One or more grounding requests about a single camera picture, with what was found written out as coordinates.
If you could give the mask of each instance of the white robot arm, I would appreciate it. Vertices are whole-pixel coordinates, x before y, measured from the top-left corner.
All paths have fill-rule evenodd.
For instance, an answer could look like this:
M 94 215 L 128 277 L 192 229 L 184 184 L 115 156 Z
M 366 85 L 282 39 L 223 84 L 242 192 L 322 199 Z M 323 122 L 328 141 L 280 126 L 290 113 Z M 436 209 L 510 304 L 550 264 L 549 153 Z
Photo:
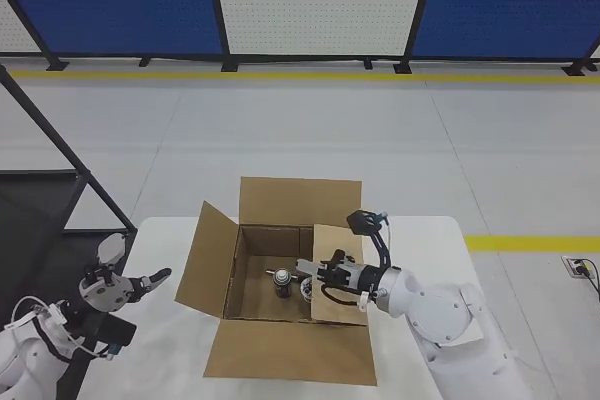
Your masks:
M 78 348 L 93 358 L 111 360 L 135 334 L 135 325 L 110 315 L 126 303 L 140 301 L 171 274 L 162 269 L 150 277 L 126 278 L 113 272 L 125 253 L 124 238 L 114 234 L 98 248 L 94 264 L 79 284 L 80 298 L 46 305 L 25 296 L 11 323 L 0 332 L 0 400 L 53 400 L 56 383 Z M 36 305 L 15 321 L 25 301 Z M 99 352 L 82 346 L 86 338 L 106 344 Z
M 365 211 L 347 218 L 354 234 L 371 237 L 380 255 L 379 267 L 356 264 L 337 250 L 322 264 L 298 260 L 297 269 L 324 282 L 321 290 L 333 301 L 361 310 L 372 301 L 394 318 L 404 315 L 444 400 L 533 399 L 480 290 L 471 284 L 424 287 L 410 271 L 391 265 L 379 234 L 383 220 L 386 214 Z M 360 300 L 354 304 L 339 300 L 334 290 L 358 294 Z M 454 345 L 473 320 L 483 337 Z

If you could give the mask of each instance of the open cardboard box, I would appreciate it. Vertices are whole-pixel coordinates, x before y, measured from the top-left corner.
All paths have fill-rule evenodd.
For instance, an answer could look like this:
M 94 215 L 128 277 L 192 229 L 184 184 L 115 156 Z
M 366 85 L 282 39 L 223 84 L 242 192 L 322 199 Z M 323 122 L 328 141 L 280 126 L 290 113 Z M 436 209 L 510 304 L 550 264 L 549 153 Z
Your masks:
M 362 238 L 346 227 L 361 207 L 361 182 L 242 178 L 240 224 L 209 203 L 200 211 L 176 301 L 221 318 L 206 377 L 376 385 L 367 315 L 298 284 L 275 295 L 266 269 L 295 271 L 298 258 L 362 262 Z M 337 292 L 342 299 L 351 295 Z

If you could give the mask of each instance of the floor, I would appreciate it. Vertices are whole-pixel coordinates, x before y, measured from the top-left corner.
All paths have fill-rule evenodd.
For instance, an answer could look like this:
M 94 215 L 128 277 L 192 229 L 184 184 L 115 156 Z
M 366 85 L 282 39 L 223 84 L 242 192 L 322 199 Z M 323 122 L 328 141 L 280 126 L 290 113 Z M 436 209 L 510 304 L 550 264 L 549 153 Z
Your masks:
M 74 68 L 130 67 L 86 62 Z M 462 64 L 414 70 L 467 68 L 562 73 Z M 137 224 L 150 216 L 198 215 L 203 200 L 235 216 L 240 176 L 264 175 L 362 180 L 366 207 L 450 215 L 465 234 L 600 235 L 600 86 L 19 83 Z M 0 89 L 0 169 L 68 166 Z M 117 226 L 92 193 L 69 225 Z M 569 278 L 560 256 L 473 254 L 536 398 L 600 399 L 595 292 Z M 600 253 L 582 256 L 600 268 Z

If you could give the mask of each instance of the power strip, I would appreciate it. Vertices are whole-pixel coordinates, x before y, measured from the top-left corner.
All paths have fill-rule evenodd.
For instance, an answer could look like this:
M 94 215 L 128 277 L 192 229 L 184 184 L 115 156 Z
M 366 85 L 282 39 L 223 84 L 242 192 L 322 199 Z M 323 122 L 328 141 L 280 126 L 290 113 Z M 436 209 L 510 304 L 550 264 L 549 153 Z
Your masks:
M 573 256 L 562 256 L 562 263 L 564 267 L 567 269 L 569 276 L 576 279 L 586 279 L 587 277 L 584 274 L 581 274 L 577 271 L 578 267 L 584 267 L 589 270 L 589 277 L 591 279 L 595 279 L 595 273 L 589 268 L 589 266 L 582 261 L 581 258 L 573 257 Z

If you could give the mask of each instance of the blue wall panel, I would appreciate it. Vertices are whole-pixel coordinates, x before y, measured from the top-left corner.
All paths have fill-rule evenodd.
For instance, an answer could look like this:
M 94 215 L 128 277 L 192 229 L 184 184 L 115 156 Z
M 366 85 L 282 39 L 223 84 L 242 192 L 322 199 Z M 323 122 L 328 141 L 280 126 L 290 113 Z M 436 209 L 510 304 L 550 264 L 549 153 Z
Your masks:
M 579 58 L 600 35 L 600 0 L 427 0 L 417 57 Z
M 53 52 L 221 54 L 212 0 L 20 0 Z

